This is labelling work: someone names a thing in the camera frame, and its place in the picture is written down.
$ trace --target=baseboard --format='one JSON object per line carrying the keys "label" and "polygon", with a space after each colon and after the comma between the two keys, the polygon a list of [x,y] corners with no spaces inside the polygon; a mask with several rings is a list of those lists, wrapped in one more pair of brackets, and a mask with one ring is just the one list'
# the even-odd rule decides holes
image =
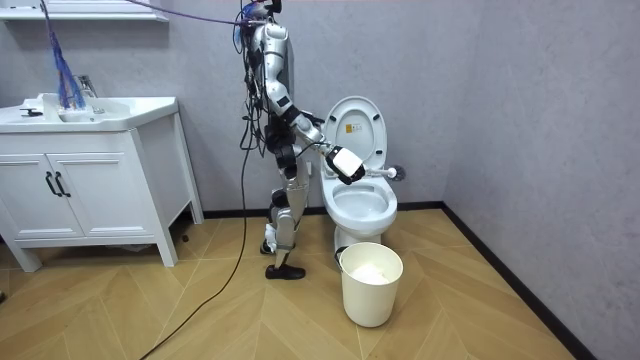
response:
{"label": "baseboard", "polygon": [[580,360],[597,360],[591,351],[558,319],[551,310],[514,274],[505,263],[494,254],[489,247],[456,215],[447,204],[443,203],[442,211],[455,226],[469,239],[469,242],[484,256],[487,262],[502,276],[529,308],[551,330],[553,335],[569,350],[571,355]]}
{"label": "baseboard", "polygon": [[[408,210],[425,210],[425,209],[442,209],[444,202],[442,201],[419,201],[398,204],[399,211]],[[268,209],[247,209],[247,217],[266,217]],[[304,210],[305,215],[326,215],[327,209],[324,206],[308,207]],[[241,218],[245,216],[245,211],[240,210],[213,210],[205,211],[205,219],[223,219],[223,218]],[[179,219],[189,219],[188,212],[180,214]]]}

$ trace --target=toilet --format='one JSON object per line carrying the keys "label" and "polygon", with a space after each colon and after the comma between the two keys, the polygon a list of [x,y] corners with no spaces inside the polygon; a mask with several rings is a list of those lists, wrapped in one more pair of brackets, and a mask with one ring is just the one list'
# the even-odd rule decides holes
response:
{"label": "toilet", "polygon": [[[358,155],[365,168],[383,169],[387,131],[380,110],[369,99],[350,96],[340,100],[331,109],[323,132],[333,144]],[[366,175],[345,185],[325,163],[322,193],[327,212],[336,224],[336,252],[360,242],[380,244],[382,233],[396,218],[398,200],[384,176]]]}

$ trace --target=wooden floor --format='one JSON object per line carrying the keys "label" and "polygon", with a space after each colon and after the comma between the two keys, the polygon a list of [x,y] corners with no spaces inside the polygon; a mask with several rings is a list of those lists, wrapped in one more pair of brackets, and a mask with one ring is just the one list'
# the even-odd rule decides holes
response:
{"label": "wooden floor", "polygon": [[[249,219],[229,287],[151,359],[573,359],[440,210],[401,212],[384,235],[403,259],[391,319],[356,326],[342,308],[327,216],[302,221],[291,263],[301,281],[267,281],[265,221]],[[189,241],[183,242],[182,235]],[[0,358],[138,359],[229,276],[242,219],[173,229],[179,257],[155,249],[41,250],[45,268],[0,270]],[[6,249],[0,269],[15,268]]]}

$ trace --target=bathroom sink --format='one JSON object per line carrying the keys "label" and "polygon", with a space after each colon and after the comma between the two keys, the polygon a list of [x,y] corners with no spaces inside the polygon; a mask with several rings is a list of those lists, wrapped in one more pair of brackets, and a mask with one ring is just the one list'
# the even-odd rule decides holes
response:
{"label": "bathroom sink", "polygon": [[[85,101],[87,107],[83,111],[60,111],[56,94],[40,94],[35,99],[26,99],[22,105],[0,108],[0,133],[123,131],[178,112],[175,97],[85,98]],[[27,110],[22,109],[33,109],[37,116],[27,116]]]}

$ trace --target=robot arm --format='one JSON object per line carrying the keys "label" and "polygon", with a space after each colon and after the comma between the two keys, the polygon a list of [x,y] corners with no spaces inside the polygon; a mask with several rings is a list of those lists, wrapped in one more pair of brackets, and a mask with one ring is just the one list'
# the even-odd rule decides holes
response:
{"label": "robot arm", "polygon": [[289,35],[287,29],[275,23],[265,24],[260,34],[264,56],[264,89],[269,109],[282,118],[312,149],[320,153],[338,178],[349,185],[365,175],[362,159],[349,149],[331,144],[324,134],[293,104],[287,87],[278,80],[284,68]]}

